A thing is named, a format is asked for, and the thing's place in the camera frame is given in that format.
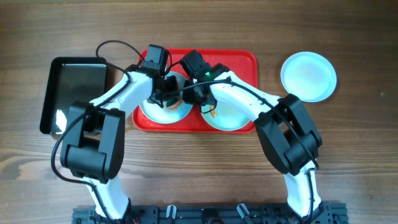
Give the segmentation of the red plastic tray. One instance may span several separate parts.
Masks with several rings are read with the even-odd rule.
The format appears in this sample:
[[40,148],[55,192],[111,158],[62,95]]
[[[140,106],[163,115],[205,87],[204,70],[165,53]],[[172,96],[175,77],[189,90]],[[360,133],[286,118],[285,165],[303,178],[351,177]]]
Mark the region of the red plastic tray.
[[[257,87],[257,59],[247,50],[231,49],[198,49],[203,59],[214,66],[221,63],[232,70],[244,82]],[[191,112],[182,120],[172,124],[160,124],[147,118],[140,108],[132,113],[132,122],[145,132],[163,133],[221,133],[221,130],[211,127],[194,106]]]

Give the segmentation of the green orange sponge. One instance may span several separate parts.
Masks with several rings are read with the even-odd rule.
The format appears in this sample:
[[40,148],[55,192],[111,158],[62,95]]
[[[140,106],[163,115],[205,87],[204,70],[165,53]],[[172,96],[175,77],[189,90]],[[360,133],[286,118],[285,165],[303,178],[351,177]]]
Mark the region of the green orange sponge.
[[170,110],[176,110],[182,103],[182,100],[170,100],[167,102],[167,108]]

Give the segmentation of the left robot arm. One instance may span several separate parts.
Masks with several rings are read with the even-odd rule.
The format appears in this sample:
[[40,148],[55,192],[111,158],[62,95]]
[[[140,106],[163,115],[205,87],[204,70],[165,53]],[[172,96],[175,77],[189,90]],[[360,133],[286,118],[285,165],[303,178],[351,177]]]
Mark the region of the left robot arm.
[[89,103],[71,105],[66,129],[53,147],[51,168],[65,182],[88,187],[96,205],[90,221],[138,223],[118,177],[125,120],[143,101],[164,108],[177,96],[176,79],[166,76],[173,65],[167,49],[149,45],[147,54],[124,69],[112,89]]

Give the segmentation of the white plate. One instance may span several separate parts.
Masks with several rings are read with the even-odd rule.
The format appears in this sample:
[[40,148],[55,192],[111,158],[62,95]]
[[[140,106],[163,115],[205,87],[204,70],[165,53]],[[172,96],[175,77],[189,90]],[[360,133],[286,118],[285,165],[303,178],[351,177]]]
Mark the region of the white plate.
[[280,79],[288,93],[309,103],[329,98],[338,82],[333,65],[315,52],[298,52],[287,58]]
[[[187,80],[187,78],[177,72],[169,72],[166,76],[171,76],[171,75],[175,75],[177,77],[178,90],[182,89],[184,82]],[[170,110],[166,107],[160,108],[155,104],[148,103],[147,100],[143,101],[139,106],[141,111],[144,113],[144,115],[147,118],[149,118],[151,121],[160,124],[176,123],[177,121],[180,121],[181,119],[186,117],[186,115],[189,114],[189,112],[193,108],[193,105],[185,103],[184,101],[176,110]]]
[[200,113],[210,126],[220,131],[236,131],[251,121],[231,105],[220,101],[216,106],[201,106]]

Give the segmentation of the white plate top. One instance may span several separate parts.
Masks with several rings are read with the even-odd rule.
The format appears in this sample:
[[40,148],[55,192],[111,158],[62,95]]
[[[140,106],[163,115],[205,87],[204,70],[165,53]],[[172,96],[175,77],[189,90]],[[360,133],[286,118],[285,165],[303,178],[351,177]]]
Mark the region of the white plate top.
[[329,98],[338,82],[333,65],[315,52],[298,52],[287,58],[280,79],[288,93],[309,103]]

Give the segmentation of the black rectangular water tray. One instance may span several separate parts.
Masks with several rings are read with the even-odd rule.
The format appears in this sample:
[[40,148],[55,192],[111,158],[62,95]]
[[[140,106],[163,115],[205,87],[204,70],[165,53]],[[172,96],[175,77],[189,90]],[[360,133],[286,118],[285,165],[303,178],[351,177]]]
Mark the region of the black rectangular water tray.
[[107,81],[108,67],[104,58],[54,58],[44,96],[40,132],[63,133],[71,104],[75,101],[89,102],[103,95]]

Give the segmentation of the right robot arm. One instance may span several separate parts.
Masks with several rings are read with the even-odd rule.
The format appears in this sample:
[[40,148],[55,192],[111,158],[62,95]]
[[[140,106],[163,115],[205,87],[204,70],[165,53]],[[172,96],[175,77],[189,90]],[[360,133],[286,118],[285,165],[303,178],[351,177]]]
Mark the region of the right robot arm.
[[293,94],[281,98],[265,93],[227,66],[211,66],[196,50],[183,56],[180,64],[189,76],[183,88],[188,102],[226,103],[254,123],[268,161],[284,175],[288,206],[302,221],[311,223],[322,202],[314,176],[322,138],[301,100]]

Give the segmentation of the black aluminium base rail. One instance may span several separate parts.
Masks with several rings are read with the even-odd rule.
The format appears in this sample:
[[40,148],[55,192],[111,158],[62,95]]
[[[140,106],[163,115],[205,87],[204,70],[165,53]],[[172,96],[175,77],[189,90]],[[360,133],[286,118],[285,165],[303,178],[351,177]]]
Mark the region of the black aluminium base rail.
[[264,205],[168,207],[133,206],[126,217],[116,223],[325,223],[348,224],[348,211],[344,203],[322,202],[312,213],[312,218],[299,217],[286,203]]

